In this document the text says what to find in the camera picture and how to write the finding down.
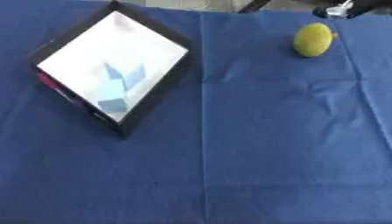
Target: cable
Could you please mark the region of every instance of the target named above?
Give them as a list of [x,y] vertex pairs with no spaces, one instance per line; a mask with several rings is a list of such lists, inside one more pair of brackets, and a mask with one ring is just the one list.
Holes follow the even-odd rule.
[[194,11],[203,11],[203,10],[206,10],[210,6],[212,1],[213,0],[206,0],[206,4],[201,8],[192,8],[192,7],[189,8],[189,7],[184,7],[184,0],[178,0],[177,1],[177,8],[178,9],[186,9],[186,10],[194,10]]

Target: blue table cover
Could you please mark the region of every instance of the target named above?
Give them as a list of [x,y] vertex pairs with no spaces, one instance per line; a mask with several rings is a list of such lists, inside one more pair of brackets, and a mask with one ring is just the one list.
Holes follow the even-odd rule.
[[[102,3],[0,7],[0,223],[392,221],[392,17],[138,8],[193,41],[127,140],[39,82],[28,54]],[[305,59],[293,34],[339,34]]]

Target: black object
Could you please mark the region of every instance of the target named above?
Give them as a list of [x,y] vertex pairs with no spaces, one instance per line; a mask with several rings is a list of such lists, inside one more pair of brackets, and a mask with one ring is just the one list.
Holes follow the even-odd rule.
[[[138,23],[150,28],[154,32],[161,34],[165,38],[188,50],[188,53],[179,61],[179,63],[177,63],[120,122],[115,121],[112,117],[102,112],[95,105],[91,104],[80,95],[77,95],[69,87],[63,85],[60,81],[53,78],[49,73],[46,73],[38,66],[39,63],[56,53],[63,46],[80,36],[83,32],[114,11],[121,12],[126,17],[132,18]],[[48,44],[39,48],[31,55],[31,61],[33,67],[38,70],[38,77],[45,84],[55,89],[74,105],[84,108],[90,115],[107,124],[112,130],[120,134],[122,137],[127,137],[137,124],[142,121],[143,117],[148,115],[148,112],[151,111],[152,108],[159,102],[163,94],[180,80],[187,68],[186,64],[190,62],[190,49],[191,41],[188,38],[185,38],[167,26],[160,24],[158,21],[145,16],[142,12],[139,12],[136,9],[125,6],[117,1],[113,1],[99,9],[87,20],[77,24],[60,37],[53,39]]]
[[[348,0],[339,2],[333,7],[316,8],[313,14],[320,18],[356,18],[375,9],[390,7],[392,7],[392,0]],[[343,12],[340,15],[334,13],[338,8],[341,8]]]
[[246,14],[246,13],[251,13],[254,11],[260,10],[264,5],[269,3],[271,0],[253,0],[249,4],[247,4],[245,7],[243,7],[241,10],[238,11],[238,13],[241,14]]

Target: lemon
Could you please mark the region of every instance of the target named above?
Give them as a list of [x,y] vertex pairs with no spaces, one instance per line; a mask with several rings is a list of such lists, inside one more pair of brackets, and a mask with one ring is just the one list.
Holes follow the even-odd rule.
[[328,50],[335,37],[325,24],[308,24],[294,37],[294,49],[305,57],[317,57]]

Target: yellow fruit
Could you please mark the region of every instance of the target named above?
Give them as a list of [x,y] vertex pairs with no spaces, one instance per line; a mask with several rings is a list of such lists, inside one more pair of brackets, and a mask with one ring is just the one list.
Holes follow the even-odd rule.
[[308,24],[296,34],[294,49],[305,57],[316,57],[328,50],[335,37],[325,24]]

